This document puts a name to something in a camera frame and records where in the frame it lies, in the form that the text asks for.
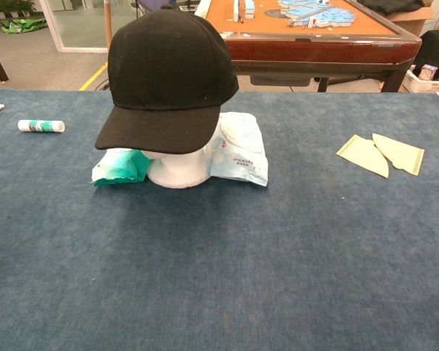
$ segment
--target gray floor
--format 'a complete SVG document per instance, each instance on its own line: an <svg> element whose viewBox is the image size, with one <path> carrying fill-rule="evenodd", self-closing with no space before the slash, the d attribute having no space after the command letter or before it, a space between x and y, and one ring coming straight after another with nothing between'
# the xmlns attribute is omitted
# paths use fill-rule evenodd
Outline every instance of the gray floor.
<svg viewBox="0 0 439 351"><path fill-rule="evenodd" d="M59 53L49 29L25 34L0 31L0 61L10 78L0 88L29 90L78 90L106 61L103 53ZM104 71L88 88L94 90L107 78ZM313 80L307 87L253 86L239 77L242 91L317 91ZM360 80L329 86L329 92L379 92L376 80Z"/></svg>

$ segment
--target blue carpet table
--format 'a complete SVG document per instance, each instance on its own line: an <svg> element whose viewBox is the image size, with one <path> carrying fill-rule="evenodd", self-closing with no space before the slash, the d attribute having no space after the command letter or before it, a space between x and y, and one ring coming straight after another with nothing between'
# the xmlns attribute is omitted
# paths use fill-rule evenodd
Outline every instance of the blue carpet table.
<svg viewBox="0 0 439 351"><path fill-rule="evenodd" d="M0 350L439 350L437 96L237 94L269 186L185 190L90 185L108 93L0 102ZM420 175L335 155L373 132L425 148Z"/></svg>

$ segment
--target black baseball cap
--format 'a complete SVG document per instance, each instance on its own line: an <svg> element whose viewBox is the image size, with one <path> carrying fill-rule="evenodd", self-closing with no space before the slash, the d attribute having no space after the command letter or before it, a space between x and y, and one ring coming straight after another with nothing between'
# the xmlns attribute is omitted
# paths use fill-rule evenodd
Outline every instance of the black baseball cap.
<svg viewBox="0 0 439 351"><path fill-rule="evenodd" d="M239 88L225 41L207 20L179 10L150 12L119 29L108 76L115 106L95 143L102 150L197 151Z"/></svg>

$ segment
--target glue stick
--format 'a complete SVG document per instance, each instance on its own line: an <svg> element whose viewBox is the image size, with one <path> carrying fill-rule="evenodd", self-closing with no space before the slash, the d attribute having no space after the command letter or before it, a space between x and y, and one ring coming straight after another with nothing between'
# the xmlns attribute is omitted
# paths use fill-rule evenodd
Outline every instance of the glue stick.
<svg viewBox="0 0 439 351"><path fill-rule="evenodd" d="M18 121L18 129L22 132L62 133L65 130L65 123L63 121L32 121L21 119Z"/></svg>

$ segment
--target white wipes pack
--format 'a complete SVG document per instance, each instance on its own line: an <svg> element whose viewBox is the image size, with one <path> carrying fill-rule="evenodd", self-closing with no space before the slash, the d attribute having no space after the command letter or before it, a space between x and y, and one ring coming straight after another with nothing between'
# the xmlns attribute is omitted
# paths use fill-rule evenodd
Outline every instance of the white wipes pack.
<svg viewBox="0 0 439 351"><path fill-rule="evenodd" d="M262 133L250 113L220 113L219 123L210 141L210 176L250 181L266 186L269 162Z"/></svg>

